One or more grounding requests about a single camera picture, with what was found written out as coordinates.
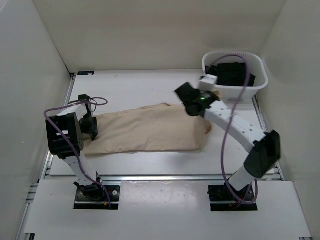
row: white enclosure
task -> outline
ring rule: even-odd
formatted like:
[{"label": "white enclosure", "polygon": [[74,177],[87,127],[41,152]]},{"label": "white enclosure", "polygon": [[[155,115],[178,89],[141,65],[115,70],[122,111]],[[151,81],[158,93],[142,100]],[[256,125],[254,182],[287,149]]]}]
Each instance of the white enclosure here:
[{"label": "white enclosure", "polygon": [[[0,240],[101,238],[102,229],[119,226],[125,229],[122,235],[109,230],[111,239],[291,240],[312,235],[320,240],[319,13],[318,0],[0,0]],[[213,145],[216,151],[202,152],[198,162],[194,152],[92,158],[104,181],[122,181],[122,208],[74,212],[75,179],[64,162],[47,155],[43,111],[78,94],[108,94],[116,101],[126,87],[135,95],[142,94],[137,87],[157,87],[157,94],[150,93],[152,101],[177,101],[171,95],[174,87],[196,83],[202,57],[218,50],[257,54],[269,79],[257,95],[259,104],[254,98],[239,109],[253,125],[281,136],[281,168],[259,181],[259,210],[206,212],[207,184],[222,180],[220,148]],[[71,81],[69,73],[78,71],[96,74]],[[98,113],[147,104],[137,97],[128,104],[110,103]],[[223,131],[214,131],[210,143],[221,143]],[[232,174],[246,152],[231,137],[228,141],[226,168]],[[159,185],[152,180],[166,181],[163,195],[157,195]],[[145,190],[144,202],[138,190]],[[147,207],[141,211],[143,204]],[[108,222],[108,216],[116,222]],[[236,228],[224,229],[228,224]],[[143,226],[143,234],[134,231]]]},{"label": "white enclosure", "polygon": [[47,154],[43,111],[63,104],[68,71],[31,0],[0,9],[0,239],[16,235]]}]

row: white floor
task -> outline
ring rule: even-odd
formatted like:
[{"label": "white floor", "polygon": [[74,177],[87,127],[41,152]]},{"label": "white floor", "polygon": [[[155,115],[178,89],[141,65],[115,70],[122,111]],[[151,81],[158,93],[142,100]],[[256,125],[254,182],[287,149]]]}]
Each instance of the white floor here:
[{"label": "white floor", "polygon": [[311,234],[292,182],[259,182],[258,211],[211,212],[206,181],[121,183],[119,210],[73,209],[73,177],[42,180],[34,240],[298,240]]},{"label": "white floor", "polygon": [[[71,99],[87,94],[104,97],[108,105],[97,108],[95,114],[136,109],[159,103],[181,104],[174,90],[185,82],[198,86],[201,70],[139,70],[96,71],[75,79]],[[260,127],[253,102],[241,103],[237,113]],[[224,131],[214,126],[204,149],[193,152],[137,152],[89,157],[92,166],[104,175],[220,175],[220,153]],[[225,170],[233,174],[245,161],[248,153],[231,136],[225,150]],[[54,157],[51,176],[73,176],[69,166]]]},{"label": "white floor", "polygon": [[[76,77],[71,100],[79,94],[107,98],[109,104],[97,108],[96,114],[163,102],[180,104],[173,91],[185,82],[197,86],[201,74],[200,70],[96,71]],[[238,114],[260,126],[251,101],[241,103]],[[90,162],[105,178],[221,176],[223,135],[215,126],[200,151],[120,153],[91,157]],[[229,137],[226,172],[233,174],[246,156]],[[24,229],[35,234],[34,240],[298,240],[311,236],[292,182],[259,181],[258,211],[210,212],[208,185],[221,181],[122,181],[119,210],[109,211],[73,209],[76,178],[62,160],[53,160],[48,178],[38,185]]]}]

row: purple cable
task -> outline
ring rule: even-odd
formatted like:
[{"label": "purple cable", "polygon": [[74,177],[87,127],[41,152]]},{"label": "purple cable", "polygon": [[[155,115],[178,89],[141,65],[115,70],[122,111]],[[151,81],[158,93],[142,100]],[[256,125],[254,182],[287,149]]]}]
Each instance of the purple cable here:
[{"label": "purple cable", "polygon": [[104,100],[105,102],[104,103],[94,103],[94,102],[90,102],[90,101],[79,101],[79,102],[74,102],[70,105],[67,105],[67,106],[61,106],[61,107],[55,107],[55,108],[50,108],[50,109],[47,109],[44,111],[43,115],[45,117],[45,119],[54,127],[54,129],[59,133],[61,134],[61,136],[63,137],[63,139],[68,143],[68,145],[70,146],[70,148],[72,149],[77,161],[78,161],[78,164],[79,164],[79,168],[81,170],[81,172],[83,173],[83,175],[88,179],[90,180],[91,182],[93,182],[94,184],[97,184],[99,185],[100,187],[103,188],[105,194],[106,194],[106,199],[105,199],[105,202],[108,202],[109,203],[109,208],[111,208],[111,200],[110,200],[110,196],[109,196],[109,193],[106,189],[106,187],[100,183],[100,182],[97,182],[95,180],[93,180],[91,177],[89,177],[87,175],[87,173],[85,172],[85,170],[83,169],[82,167],[82,163],[81,163],[81,160],[80,160],[80,156],[77,152],[77,150],[75,149],[75,147],[73,146],[73,144],[70,142],[70,140],[67,138],[67,136],[59,129],[59,127],[48,117],[47,113],[48,112],[52,112],[52,111],[57,111],[57,110],[62,110],[62,109],[68,109],[72,106],[75,106],[75,105],[80,105],[80,104],[91,104],[91,105],[95,105],[95,106],[103,106],[103,105],[106,105],[108,104],[108,100],[103,98],[103,97],[93,97],[91,98],[91,100],[94,100],[94,99],[101,99],[101,100]]},{"label": "purple cable", "polygon": [[245,201],[243,199],[246,199],[247,194],[248,194],[249,191],[247,190],[247,192],[245,193],[245,196],[244,196],[243,199],[238,197],[237,194],[233,191],[232,187],[230,186],[230,184],[228,182],[227,175],[226,175],[226,171],[225,171],[225,148],[226,148],[227,137],[229,135],[229,132],[230,132],[230,129],[231,129],[231,124],[232,124],[232,121],[234,119],[236,107],[240,103],[241,98],[244,95],[244,93],[246,91],[246,88],[248,86],[249,80],[250,80],[250,68],[249,68],[248,62],[246,61],[246,59],[244,57],[242,57],[240,55],[236,55],[236,54],[224,55],[222,57],[219,57],[217,60],[215,60],[212,63],[212,65],[214,65],[217,62],[219,62],[220,60],[228,58],[228,57],[237,57],[237,58],[242,59],[244,61],[244,63],[245,63],[246,74],[245,74],[245,81],[244,81],[244,84],[243,84],[243,88],[242,88],[238,98],[236,99],[234,105],[233,105],[233,108],[231,110],[230,120],[229,120],[229,123],[228,123],[228,125],[226,126],[226,129],[225,129],[225,134],[224,134],[224,137],[223,137],[222,147],[221,147],[221,171],[222,171],[222,176],[223,176],[223,179],[225,181],[226,187],[228,188],[228,190],[230,191],[232,196],[239,202],[239,206],[241,204],[251,205],[251,204],[254,204],[256,202],[257,198],[258,198],[258,181],[257,181],[257,179],[254,180],[254,183],[255,183],[255,195],[254,195],[253,200],[252,201]]}]

